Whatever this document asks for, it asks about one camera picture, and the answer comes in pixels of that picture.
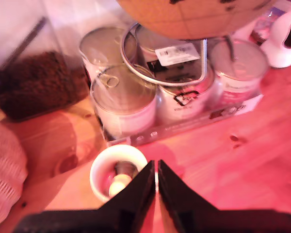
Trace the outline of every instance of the metal can lid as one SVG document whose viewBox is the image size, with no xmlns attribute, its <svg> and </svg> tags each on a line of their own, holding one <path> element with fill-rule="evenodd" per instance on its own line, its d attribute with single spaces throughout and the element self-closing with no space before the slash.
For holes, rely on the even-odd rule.
<svg viewBox="0 0 291 233">
<path fill-rule="evenodd" d="M 157 49 L 186 43 L 185 41 L 175 40 L 156 34 L 141 25 L 138 25 L 135 34 L 139 45 L 151 52 L 154 52 Z"/>
<path fill-rule="evenodd" d="M 175 86 L 175 87 L 162 86 L 161 88 L 167 91 L 171 95 L 179 95 L 179 94 L 190 92 L 190 91 L 195 91 L 195 92 L 198 92 L 198 94 L 202 94 L 206 92 L 212 86 L 213 82 L 214 82 L 214 73 L 211 66 L 208 63 L 206 77 L 199 84 L 190 85 L 190 86 Z"/>
<path fill-rule="evenodd" d="M 143 67 L 136 66 L 136 69 L 151 75 Z M 123 64 L 100 73 L 92 83 L 91 94 L 95 102 L 106 111 L 130 115 L 141 111 L 153 101 L 156 85 L 141 79 Z"/>
<path fill-rule="evenodd" d="M 255 44 L 242 40 L 233 41 L 236 61 L 231 61 L 230 47 L 226 41 L 218 43 L 211 52 L 211 62 L 220 75 L 247 81 L 262 78 L 269 69 L 264 52 Z"/>
<path fill-rule="evenodd" d="M 84 36 L 80 52 L 86 59 L 99 66 L 114 66 L 123 63 L 120 43 L 124 29 L 106 27 L 95 29 Z M 129 33 L 125 40 L 125 53 L 129 60 L 136 55 L 137 40 Z"/>
</svg>

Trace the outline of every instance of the wall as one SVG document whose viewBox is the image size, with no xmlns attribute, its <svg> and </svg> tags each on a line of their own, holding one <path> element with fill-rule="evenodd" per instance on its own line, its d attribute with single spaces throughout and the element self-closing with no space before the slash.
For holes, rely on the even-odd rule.
<svg viewBox="0 0 291 233">
<path fill-rule="evenodd" d="M 21 57 L 45 50 L 78 56 L 79 42 L 87 32 L 133 22 L 116 0 L 0 0 L 0 66 L 42 16 L 50 22 Z"/>
</svg>

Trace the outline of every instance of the white label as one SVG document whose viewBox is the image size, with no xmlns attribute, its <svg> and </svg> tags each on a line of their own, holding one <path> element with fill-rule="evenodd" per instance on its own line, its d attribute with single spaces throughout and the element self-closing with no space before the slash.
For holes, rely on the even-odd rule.
<svg viewBox="0 0 291 233">
<path fill-rule="evenodd" d="M 240 114 L 244 114 L 244 113 L 253 111 L 256 108 L 257 104 L 261 101 L 262 98 L 263 98 L 263 95 L 260 94 L 256 97 L 249 99 L 249 100 L 245 100 L 242 103 L 242 106 L 240 108 L 238 108 L 235 115 L 240 115 Z"/>
<path fill-rule="evenodd" d="M 158 49 L 155 50 L 155 53 L 163 67 L 193 61 L 200 58 L 195 46 L 192 43 Z"/>
<path fill-rule="evenodd" d="M 244 93 L 247 91 L 253 91 L 259 85 L 260 79 L 254 79 L 249 81 L 240 81 L 231 79 L 224 75 L 220 75 L 221 83 L 224 91 L 233 93 Z"/>
</svg>

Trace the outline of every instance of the tin can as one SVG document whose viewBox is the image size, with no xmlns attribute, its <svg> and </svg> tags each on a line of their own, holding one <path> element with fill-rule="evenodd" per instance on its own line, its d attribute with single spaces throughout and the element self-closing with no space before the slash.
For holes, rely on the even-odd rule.
<svg viewBox="0 0 291 233">
<path fill-rule="evenodd" d="M 135 35 L 146 63 L 158 59 L 155 50 L 186 43 L 156 34 L 141 25 L 137 26 Z"/>
<path fill-rule="evenodd" d="M 206 77 L 197 85 L 160 86 L 159 90 L 158 118 L 164 124 L 190 119 L 217 99 L 214 73 L 210 65 L 207 67 Z"/>
<path fill-rule="evenodd" d="M 143 67 L 136 69 L 151 75 Z M 139 133 L 154 124 L 156 85 L 132 73 L 125 64 L 101 72 L 92 82 L 90 95 L 103 128 L 115 139 Z"/>
<path fill-rule="evenodd" d="M 223 93 L 220 104 L 242 102 L 259 89 L 259 84 L 269 69 L 263 51 L 255 44 L 234 40 L 235 61 L 231 61 L 230 47 L 226 41 L 218 43 L 211 52 L 211 62 L 219 77 Z"/>
<path fill-rule="evenodd" d="M 83 37 L 79 51 L 91 81 L 101 71 L 124 63 L 120 53 L 123 33 L 124 29 L 105 27 L 95 29 Z M 124 43 L 129 61 L 135 64 L 137 59 L 136 38 L 130 33 L 126 36 Z"/>
</svg>

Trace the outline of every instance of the wooden table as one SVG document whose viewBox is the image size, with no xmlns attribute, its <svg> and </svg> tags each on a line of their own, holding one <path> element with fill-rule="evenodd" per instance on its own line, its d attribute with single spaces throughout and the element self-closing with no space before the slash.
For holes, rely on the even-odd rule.
<svg viewBox="0 0 291 233">
<path fill-rule="evenodd" d="M 253 112 L 138 149 L 147 160 L 163 159 L 220 209 L 291 213 L 291 67 L 272 69 L 261 89 L 265 96 Z M 0 233 L 11 232 L 31 213 L 102 205 L 91 190 L 89 171 L 106 146 L 88 99 L 67 110 L 5 124 L 22 141 L 29 176 Z M 164 206 L 158 196 L 155 200 L 143 232 L 172 232 Z"/>
</svg>

